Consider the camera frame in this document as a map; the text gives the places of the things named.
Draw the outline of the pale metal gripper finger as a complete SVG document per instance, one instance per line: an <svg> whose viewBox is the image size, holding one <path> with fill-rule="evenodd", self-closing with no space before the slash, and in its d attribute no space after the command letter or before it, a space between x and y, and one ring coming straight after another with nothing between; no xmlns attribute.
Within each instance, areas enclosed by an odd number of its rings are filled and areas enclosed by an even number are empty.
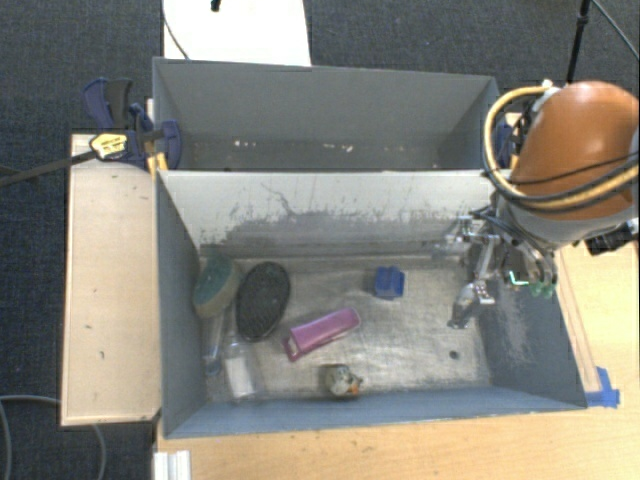
<svg viewBox="0 0 640 480"><path fill-rule="evenodd" d="M433 242L434 258L464 258L473 246L483 244L482 222L472 216L456 217Z"/></svg>
<svg viewBox="0 0 640 480"><path fill-rule="evenodd" d="M496 299L489 293L487 282L472 281L458 293L448 326L454 329L464 329L472 318L477 317L486 308L495 304Z"/></svg>

